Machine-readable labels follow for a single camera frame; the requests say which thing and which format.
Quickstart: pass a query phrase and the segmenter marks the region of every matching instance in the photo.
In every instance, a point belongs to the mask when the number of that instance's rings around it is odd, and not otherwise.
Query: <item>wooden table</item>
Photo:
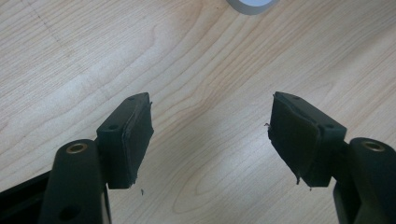
[[[334,181],[297,186],[268,140],[275,91],[396,147],[395,1],[0,5],[0,190],[143,91],[155,134],[136,185],[110,191],[114,223],[337,223]]]

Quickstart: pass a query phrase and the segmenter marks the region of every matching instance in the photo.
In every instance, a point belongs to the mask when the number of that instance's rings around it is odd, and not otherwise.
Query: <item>screw hole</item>
[[[59,219],[61,221],[70,221],[73,218],[77,217],[80,213],[81,209],[77,205],[68,205],[66,208],[62,209],[61,213],[59,213]]]
[[[118,128],[119,128],[119,125],[115,125],[115,124],[110,125],[110,126],[108,127],[109,130],[116,130],[116,129],[118,129]]]
[[[71,145],[70,147],[68,147],[66,149],[66,152],[69,154],[75,154],[75,153],[79,153],[82,152],[83,150],[85,150],[87,148],[87,144],[84,143],[75,143],[74,145]]]
[[[384,151],[384,147],[382,147],[381,145],[375,143],[375,142],[362,142],[364,147],[367,147],[368,149],[372,150],[372,151],[376,151],[376,152],[381,152]]]

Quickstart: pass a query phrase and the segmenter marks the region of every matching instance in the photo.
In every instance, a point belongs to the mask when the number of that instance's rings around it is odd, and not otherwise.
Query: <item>white object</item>
[[[233,9],[245,15],[257,15],[264,12],[276,0],[227,0]]]

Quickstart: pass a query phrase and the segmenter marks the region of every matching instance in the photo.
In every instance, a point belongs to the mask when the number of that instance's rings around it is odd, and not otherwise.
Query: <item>black clamp arm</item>
[[[128,189],[153,135],[148,93],[125,99],[97,139],[67,143],[52,170],[0,194],[0,223],[111,223],[109,189]]]
[[[396,223],[396,152],[376,140],[344,142],[347,128],[298,96],[276,92],[268,136],[309,187],[328,187],[340,223]]]

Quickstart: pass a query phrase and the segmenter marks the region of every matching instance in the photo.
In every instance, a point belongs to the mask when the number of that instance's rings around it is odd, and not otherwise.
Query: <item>wood grain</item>
[[[264,124],[299,95],[396,147],[396,2],[0,2],[0,190],[48,171],[148,91],[155,134],[114,223],[337,223],[332,184],[295,185]]]

